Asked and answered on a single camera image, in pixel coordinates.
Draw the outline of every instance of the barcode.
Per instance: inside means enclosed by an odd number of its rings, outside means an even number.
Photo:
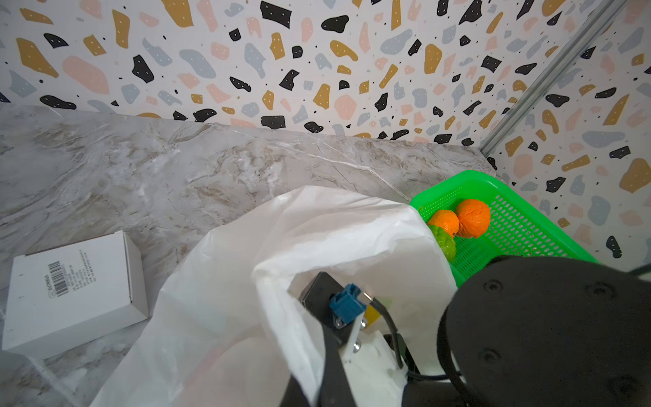
[[[66,274],[61,267],[61,262],[54,262],[48,266],[49,277],[52,279],[54,291],[57,297],[61,297],[68,292],[68,283],[66,283]]]

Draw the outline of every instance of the blue connector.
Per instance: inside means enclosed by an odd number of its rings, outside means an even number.
[[[366,311],[366,305],[357,299],[361,293],[362,290],[358,286],[349,284],[342,292],[332,297],[330,309],[344,325],[353,322],[358,315]]]

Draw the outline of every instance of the white plastic bag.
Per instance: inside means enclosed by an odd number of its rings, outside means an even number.
[[[436,330],[456,286],[417,211],[306,186],[210,231],[190,251],[92,406],[277,407],[290,372],[314,405],[322,330],[288,288],[319,270],[391,299],[420,371],[440,372]]]

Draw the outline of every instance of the green fruit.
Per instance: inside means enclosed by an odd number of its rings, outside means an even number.
[[[441,227],[429,225],[429,228],[432,234],[434,234],[434,238],[441,247],[441,250],[443,250],[445,258],[449,262],[453,262],[456,256],[456,243],[454,243],[452,236],[447,234]]]

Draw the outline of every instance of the terrazzo wall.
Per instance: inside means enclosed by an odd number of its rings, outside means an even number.
[[[651,262],[651,1],[629,0],[489,157],[599,261]]]
[[[478,145],[599,0],[0,3],[0,98]]]

